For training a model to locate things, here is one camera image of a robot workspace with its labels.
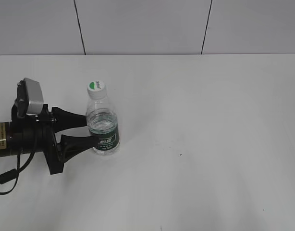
bottle cap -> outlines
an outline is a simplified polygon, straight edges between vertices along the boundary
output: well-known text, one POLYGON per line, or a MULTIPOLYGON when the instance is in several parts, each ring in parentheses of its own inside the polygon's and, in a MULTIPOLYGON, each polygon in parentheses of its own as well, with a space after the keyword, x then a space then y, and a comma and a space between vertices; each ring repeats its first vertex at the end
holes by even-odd
POLYGON ((106 85, 100 80, 90 82, 87 89, 90 98, 93 100, 100 100, 107 95, 106 85))

white table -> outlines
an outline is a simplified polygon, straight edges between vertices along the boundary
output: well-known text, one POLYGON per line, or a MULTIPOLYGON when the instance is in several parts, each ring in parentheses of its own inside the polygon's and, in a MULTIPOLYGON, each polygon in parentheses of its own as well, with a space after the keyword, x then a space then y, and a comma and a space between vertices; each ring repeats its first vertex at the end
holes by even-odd
POLYGON ((0 231, 295 231, 295 54, 0 56, 0 122, 24 77, 81 114, 103 79, 122 144, 53 176, 36 154, 0 196, 0 231))

white wall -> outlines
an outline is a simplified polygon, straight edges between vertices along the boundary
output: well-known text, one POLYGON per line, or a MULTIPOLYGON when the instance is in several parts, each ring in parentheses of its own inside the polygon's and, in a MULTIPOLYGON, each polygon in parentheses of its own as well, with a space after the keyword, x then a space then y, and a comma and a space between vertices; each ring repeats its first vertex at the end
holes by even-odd
POLYGON ((0 0, 0 54, 83 54, 72 0, 0 0))
POLYGON ((203 53, 295 53, 295 0, 214 0, 203 53))
POLYGON ((76 0, 87 54, 199 54, 210 0, 76 0))
MULTIPOLYGON (((199 54, 211 0, 76 0, 87 54, 199 54)), ((0 0, 0 54, 84 54, 74 0, 0 0)), ((295 53, 295 0, 213 0, 204 54, 295 53)))

water bottle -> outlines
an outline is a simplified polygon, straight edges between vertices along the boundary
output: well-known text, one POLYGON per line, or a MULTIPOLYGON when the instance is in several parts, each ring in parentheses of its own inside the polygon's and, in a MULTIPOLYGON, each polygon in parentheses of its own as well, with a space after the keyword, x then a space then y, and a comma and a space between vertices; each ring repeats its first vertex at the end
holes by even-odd
POLYGON ((90 135, 98 137, 93 150, 98 155, 111 155, 115 153, 120 144, 117 114, 113 105, 110 104, 104 82, 91 82, 87 89, 89 101, 86 121, 90 135))

gold label on motor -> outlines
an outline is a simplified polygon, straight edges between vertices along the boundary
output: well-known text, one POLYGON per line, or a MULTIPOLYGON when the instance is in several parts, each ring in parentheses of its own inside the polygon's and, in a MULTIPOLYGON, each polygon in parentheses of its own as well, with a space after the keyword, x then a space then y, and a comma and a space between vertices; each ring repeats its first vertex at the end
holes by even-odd
POLYGON ((0 123, 0 149, 7 148, 7 138, 5 132, 5 123, 0 123))

